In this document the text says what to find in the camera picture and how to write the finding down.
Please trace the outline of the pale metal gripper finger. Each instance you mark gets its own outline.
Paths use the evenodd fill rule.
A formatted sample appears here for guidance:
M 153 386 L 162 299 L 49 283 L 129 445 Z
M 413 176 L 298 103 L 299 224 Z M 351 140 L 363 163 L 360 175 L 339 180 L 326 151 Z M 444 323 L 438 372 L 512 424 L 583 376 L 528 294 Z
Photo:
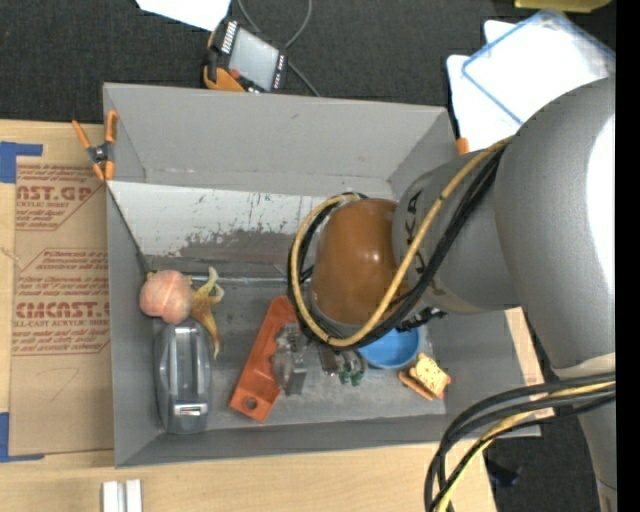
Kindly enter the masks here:
M 272 357 L 274 369 L 293 369 L 303 366 L 302 353 L 297 350 L 300 330 L 297 323 L 286 323 L 276 334 L 276 352 Z
M 294 367 L 285 375 L 284 392 L 286 396 L 301 395 L 307 376 L 307 368 Z

